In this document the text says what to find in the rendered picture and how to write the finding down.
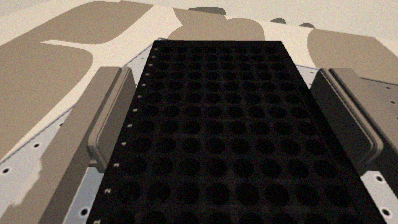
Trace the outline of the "grey flat rectangular plate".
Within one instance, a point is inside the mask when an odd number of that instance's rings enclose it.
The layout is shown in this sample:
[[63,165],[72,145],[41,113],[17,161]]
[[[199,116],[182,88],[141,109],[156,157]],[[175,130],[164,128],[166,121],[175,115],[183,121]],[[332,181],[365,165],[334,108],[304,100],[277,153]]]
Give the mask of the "grey flat rectangular plate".
[[[153,42],[121,68],[130,67],[137,88]],[[295,64],[310,89],[319,68]],[[360,77],[360,76],[359,76]],[[398,118],[398,84],[360,77]],[[27,179],[76,102],[0,161],[0,217]],[[63,224],[85,224],[104,173],[88,167]],[[379,171],[360,177],[387,224],[398,224],[398,199]]]

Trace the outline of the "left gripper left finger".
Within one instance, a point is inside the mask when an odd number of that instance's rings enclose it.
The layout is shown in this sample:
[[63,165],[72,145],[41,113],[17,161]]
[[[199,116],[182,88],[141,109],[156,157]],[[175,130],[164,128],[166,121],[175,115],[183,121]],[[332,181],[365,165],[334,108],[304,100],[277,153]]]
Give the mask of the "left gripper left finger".
[[99,67],[0,224],[63,224],[87,168],[105,173],[135,91],[130,67]]

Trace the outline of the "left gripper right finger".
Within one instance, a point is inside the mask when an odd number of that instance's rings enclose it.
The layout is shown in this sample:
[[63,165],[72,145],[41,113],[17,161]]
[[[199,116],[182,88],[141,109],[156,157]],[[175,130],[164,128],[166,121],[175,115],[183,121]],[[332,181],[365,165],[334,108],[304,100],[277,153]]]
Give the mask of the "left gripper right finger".
[[379,171],[398,199],[398,118],[351,68],[320,68],[309,90],[359,176]]

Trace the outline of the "black well plate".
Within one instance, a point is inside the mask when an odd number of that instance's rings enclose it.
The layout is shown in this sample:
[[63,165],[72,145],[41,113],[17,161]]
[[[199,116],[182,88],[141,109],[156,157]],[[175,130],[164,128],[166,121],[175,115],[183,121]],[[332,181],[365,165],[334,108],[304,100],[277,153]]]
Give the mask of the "black well plate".
[[282,41],[154,40],[85,224],[387,224]]

